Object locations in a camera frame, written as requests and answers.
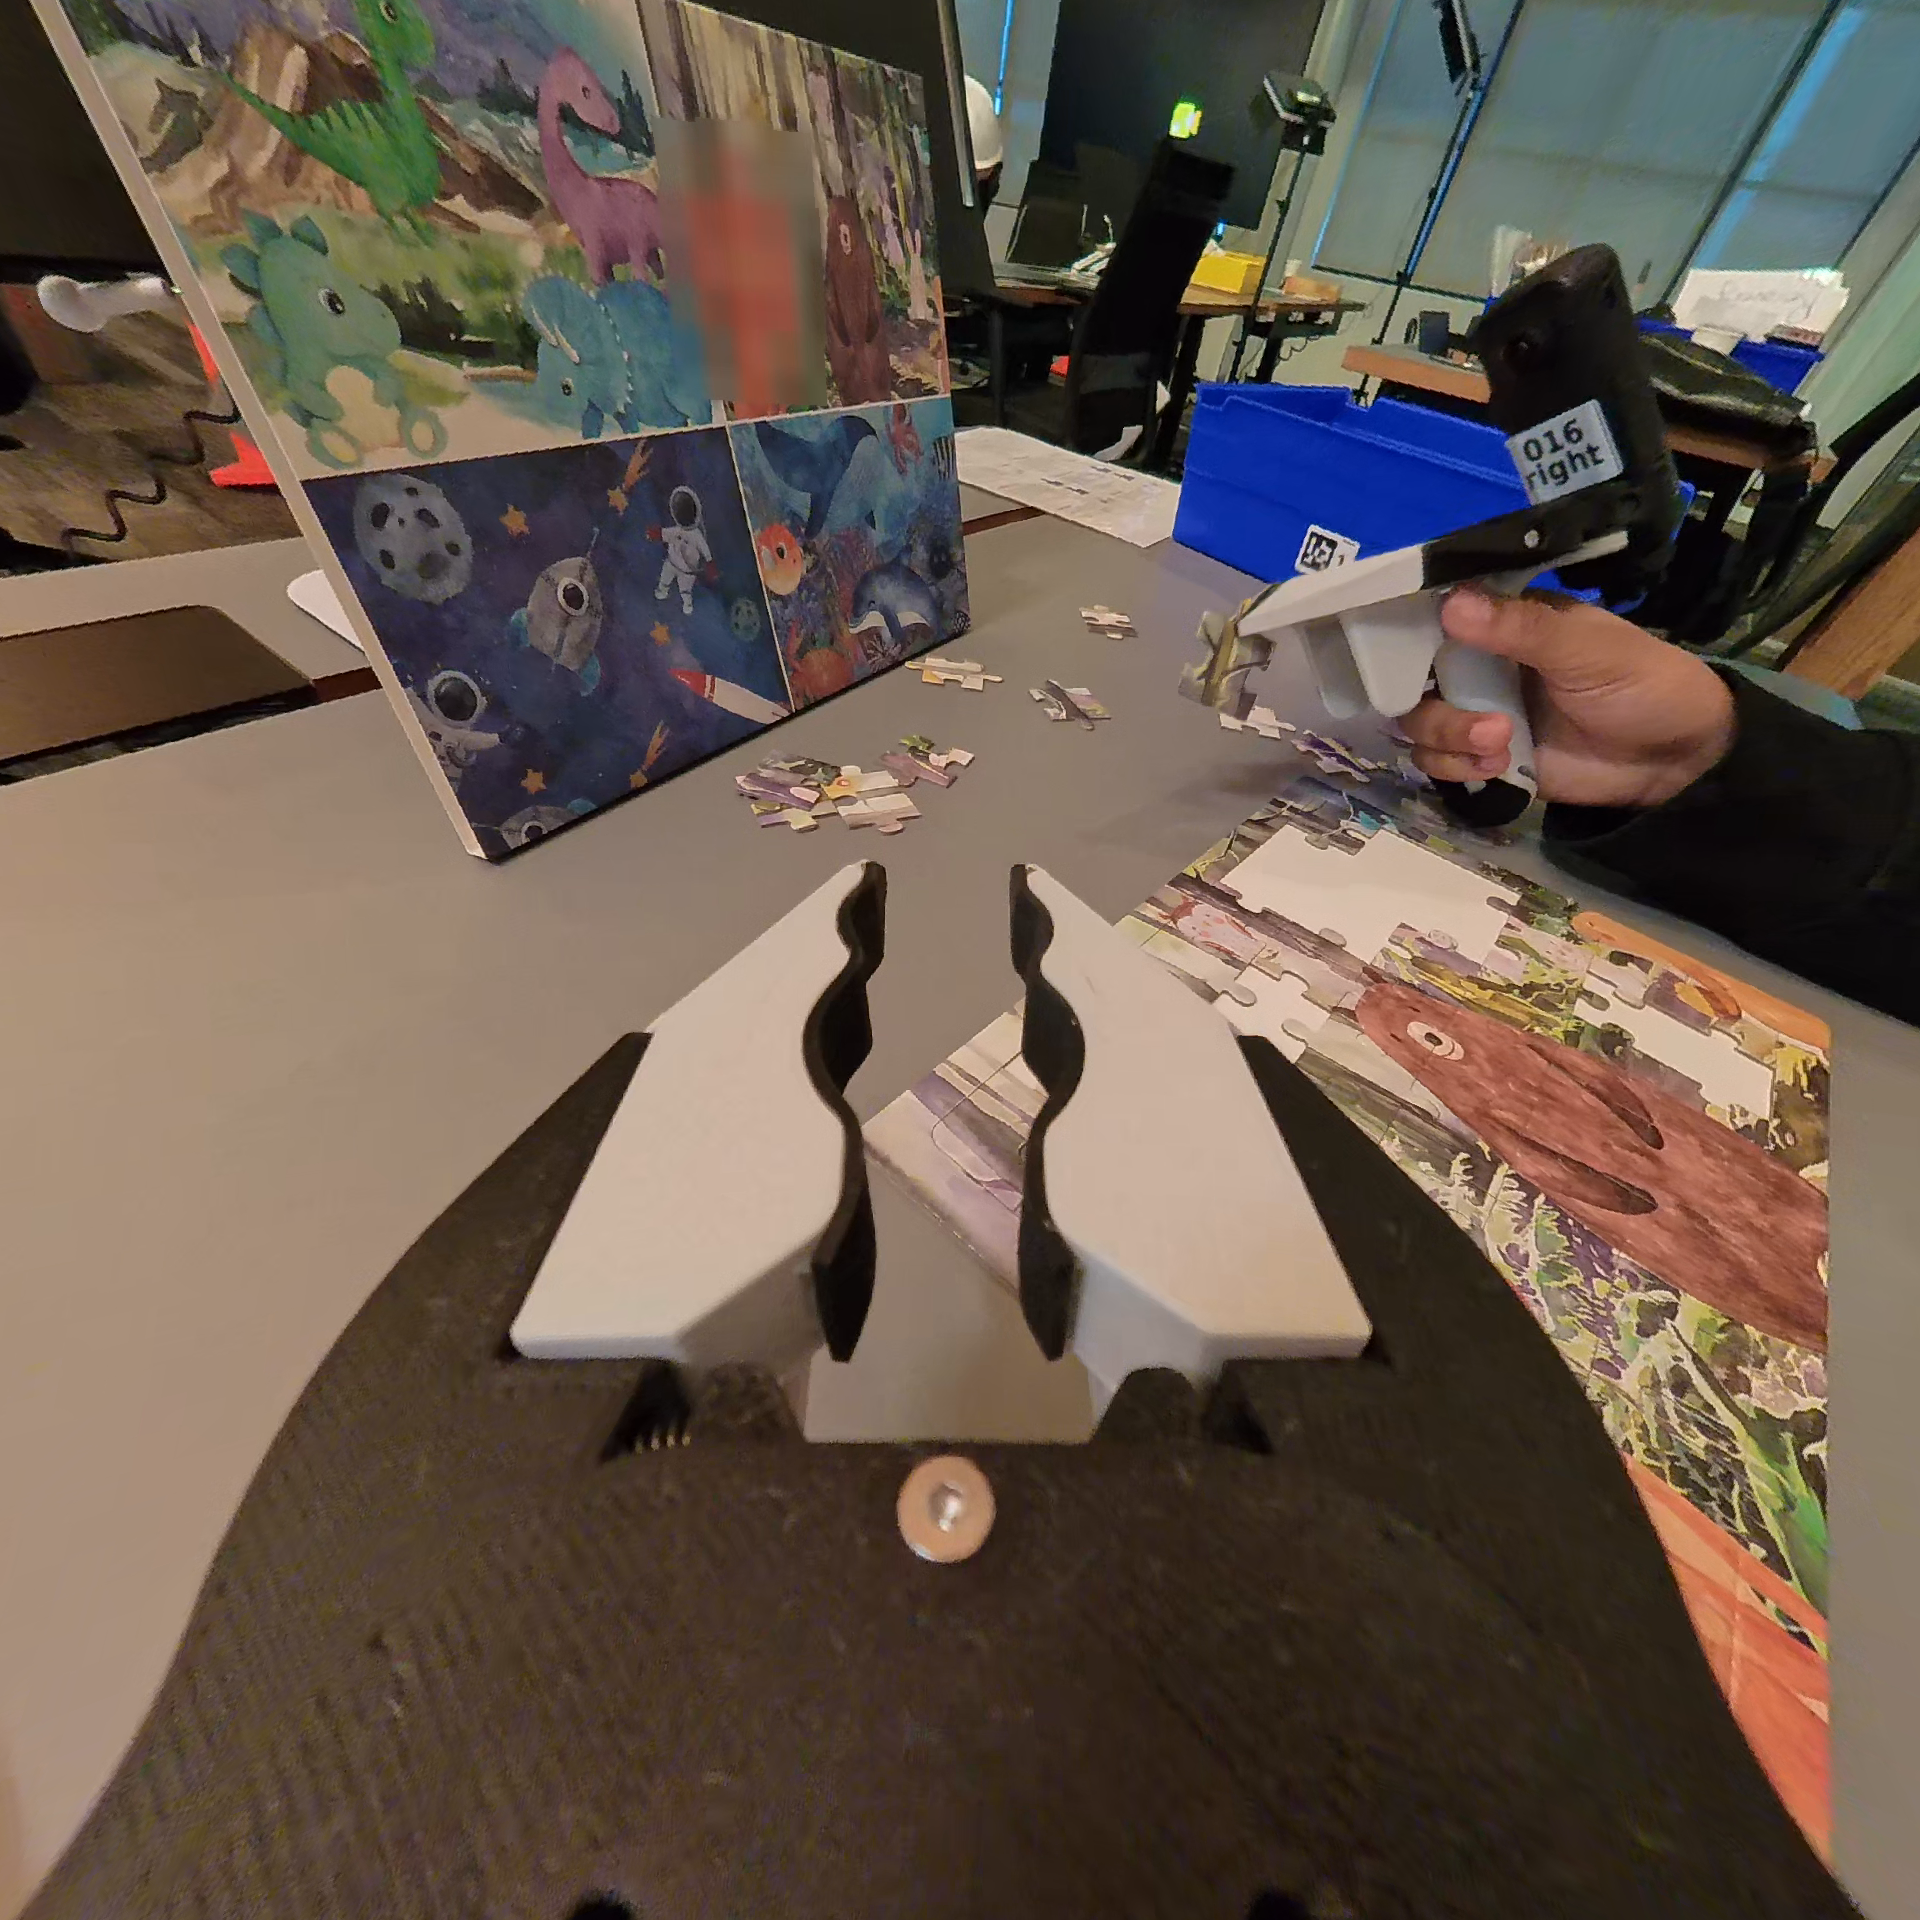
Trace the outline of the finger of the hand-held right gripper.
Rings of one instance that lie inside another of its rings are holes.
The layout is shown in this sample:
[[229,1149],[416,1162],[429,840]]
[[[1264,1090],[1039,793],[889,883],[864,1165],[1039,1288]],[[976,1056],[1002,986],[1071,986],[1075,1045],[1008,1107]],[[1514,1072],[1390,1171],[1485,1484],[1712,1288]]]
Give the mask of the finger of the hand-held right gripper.
[[1444,556],[1439,540],[1264,586],[1233,616],[1233,670],[1264,670],[1277,647],[1296,647],[1328,714],[1402,722],[1444,647],[1431,556]]

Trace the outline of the white paper sheet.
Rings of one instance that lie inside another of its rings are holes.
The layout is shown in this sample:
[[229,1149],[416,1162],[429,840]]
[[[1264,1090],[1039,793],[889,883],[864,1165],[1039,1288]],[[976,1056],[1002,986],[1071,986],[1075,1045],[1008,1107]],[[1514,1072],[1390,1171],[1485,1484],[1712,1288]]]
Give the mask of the white paper sheet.
[[976,494],[1066,521],[1075,527],[1153,547],[1173,533],[1180,484],[1039,443],[1016,429],[957,429],[957,477]]

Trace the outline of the black office chair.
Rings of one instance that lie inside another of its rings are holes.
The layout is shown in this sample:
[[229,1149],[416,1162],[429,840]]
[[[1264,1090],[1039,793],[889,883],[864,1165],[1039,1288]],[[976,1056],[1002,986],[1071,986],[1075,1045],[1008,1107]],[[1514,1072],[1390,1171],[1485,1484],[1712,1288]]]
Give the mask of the black office chair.
[[1071,332],[1066,449],[1090,461],[1141,457],[1153,437],[1159,382],[1173,359],[1180,300],[1207,246],[1233,169],[1159,138],[1115,253]]

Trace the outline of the person's right forearm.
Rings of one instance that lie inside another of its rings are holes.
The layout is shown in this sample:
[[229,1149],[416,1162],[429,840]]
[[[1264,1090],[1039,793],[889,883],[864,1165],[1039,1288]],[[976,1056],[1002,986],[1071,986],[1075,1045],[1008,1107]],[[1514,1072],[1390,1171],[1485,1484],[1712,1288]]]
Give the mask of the person's right forearm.
[[1548,806],[1548,859],[1913,1028],[1920,740],[1716,681],[1727,758],[1665,806]]

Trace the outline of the black bag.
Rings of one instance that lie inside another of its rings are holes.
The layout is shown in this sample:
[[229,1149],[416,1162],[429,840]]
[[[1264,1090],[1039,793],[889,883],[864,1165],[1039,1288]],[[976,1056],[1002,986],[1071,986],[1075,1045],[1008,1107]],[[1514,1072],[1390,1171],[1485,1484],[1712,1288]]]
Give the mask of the black bag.
[[1709,352],[1672,332],[1637,332],[1650,392],[1666,424],[1716,442],[1749,442],[1783,457],[1817,443],[1808,405],[1774,382],[1754,378],[1720,352]]

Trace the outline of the blue plastic bin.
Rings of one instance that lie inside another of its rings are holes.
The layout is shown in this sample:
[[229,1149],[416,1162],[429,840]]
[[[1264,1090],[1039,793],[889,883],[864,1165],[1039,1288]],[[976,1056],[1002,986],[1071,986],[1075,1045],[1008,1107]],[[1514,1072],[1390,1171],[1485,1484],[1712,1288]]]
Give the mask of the blue plastic bin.
[[1426,405],[1291,387],[1202,387],[1184,457],[1173,544],[1290,581],[1431,544],[1524,510],[1495,429]]

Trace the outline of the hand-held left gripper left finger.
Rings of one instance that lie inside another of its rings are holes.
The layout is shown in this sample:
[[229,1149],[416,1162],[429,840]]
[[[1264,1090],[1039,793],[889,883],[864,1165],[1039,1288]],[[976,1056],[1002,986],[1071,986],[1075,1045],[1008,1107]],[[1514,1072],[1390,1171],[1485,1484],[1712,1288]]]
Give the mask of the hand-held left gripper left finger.
[[851,866],[651,1023],[508,1326],[519,1360],[855,1360],[876,1244],[851,1080],[884,907],[884,866]]

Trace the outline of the person's right hand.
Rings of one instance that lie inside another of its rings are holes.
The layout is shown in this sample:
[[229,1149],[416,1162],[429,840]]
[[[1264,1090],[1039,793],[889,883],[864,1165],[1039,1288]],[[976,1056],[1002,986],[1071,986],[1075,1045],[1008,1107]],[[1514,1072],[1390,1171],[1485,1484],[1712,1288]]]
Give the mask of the person's right hand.
[[1439,633],[1518,665],[1538,806],[1653,811],[1737,745],[1733,688],[1617,614],[1458,586]]

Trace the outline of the yellow green puzzle piece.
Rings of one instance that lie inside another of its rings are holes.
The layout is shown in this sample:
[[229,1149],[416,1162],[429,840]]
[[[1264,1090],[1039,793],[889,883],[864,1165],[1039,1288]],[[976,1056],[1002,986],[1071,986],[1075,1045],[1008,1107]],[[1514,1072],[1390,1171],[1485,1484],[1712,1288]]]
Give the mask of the yellow green puzzle piece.
[[1197,616],[1197,659],[1180,670],[1180,697],[1194,706],[1207,706],[1227,722],[1253,714],[1250,677],[1266,670],[1274,637],[1253,633],[1253,614],[1264,614],[1266,586],[1239,605],[1239,614],[1202,614]]

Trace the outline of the clump of puzzle pieces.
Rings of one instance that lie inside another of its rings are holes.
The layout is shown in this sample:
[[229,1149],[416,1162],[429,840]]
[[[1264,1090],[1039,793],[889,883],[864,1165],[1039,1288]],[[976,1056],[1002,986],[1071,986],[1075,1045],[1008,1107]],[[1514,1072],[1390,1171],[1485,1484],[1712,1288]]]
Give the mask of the clump of puzzle pieces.
[[933,777],[915,758],[884,758],[875,772],[791,758],[738,772],[733,793],[762,828],[815,837],[844,825],[894,840],[918,821],[915,792],[930,780]]

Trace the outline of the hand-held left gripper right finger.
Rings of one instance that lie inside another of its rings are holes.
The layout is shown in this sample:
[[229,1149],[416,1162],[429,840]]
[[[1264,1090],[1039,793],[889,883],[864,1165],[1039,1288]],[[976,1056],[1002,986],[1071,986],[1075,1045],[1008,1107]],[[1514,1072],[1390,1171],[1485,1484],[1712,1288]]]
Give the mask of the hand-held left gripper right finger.
[[1284,1067],[1036,866],[1012,867],[1023,1067],[1016,1292],[1096,1389],[1358,1360],[1371,1317],[1253,1067]]

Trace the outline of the partly assembled jigsaw puzzle tray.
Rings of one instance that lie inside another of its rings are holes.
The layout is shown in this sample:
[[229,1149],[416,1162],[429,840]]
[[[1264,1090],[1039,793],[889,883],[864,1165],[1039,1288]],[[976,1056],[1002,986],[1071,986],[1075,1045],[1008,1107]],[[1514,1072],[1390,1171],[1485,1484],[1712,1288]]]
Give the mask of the partly assembled jigsaw puzzle tray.
[[[1538,1917],[1848,1917],[1828,1872],[1828,1028],[1296,780],[1115,924],[1213,1006],[1371,1317],[1169,1403],[1485,1590],[1412,1735]],[[1023,1006],[868,1130],[1016,1277]]]

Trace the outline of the illustrated puzzle picture board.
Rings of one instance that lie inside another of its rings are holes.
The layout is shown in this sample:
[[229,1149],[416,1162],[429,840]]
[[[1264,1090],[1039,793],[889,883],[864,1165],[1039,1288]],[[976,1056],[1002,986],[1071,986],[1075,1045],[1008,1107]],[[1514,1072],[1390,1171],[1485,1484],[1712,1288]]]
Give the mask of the illustrated puzzle picture board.
[[952,6],[36,6],[479,859],[974,627]]

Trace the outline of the black monitor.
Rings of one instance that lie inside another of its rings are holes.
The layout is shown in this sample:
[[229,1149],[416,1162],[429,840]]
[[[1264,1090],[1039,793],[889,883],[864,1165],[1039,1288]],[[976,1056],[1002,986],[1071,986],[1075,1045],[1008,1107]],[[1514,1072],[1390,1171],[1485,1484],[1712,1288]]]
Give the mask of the black monitor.
[[1318,0],[1063,0],[1039,158],[1147,158],[1180,109],[1197,138],[1239,138],[1264,75],[1305,75],[1318,27]]

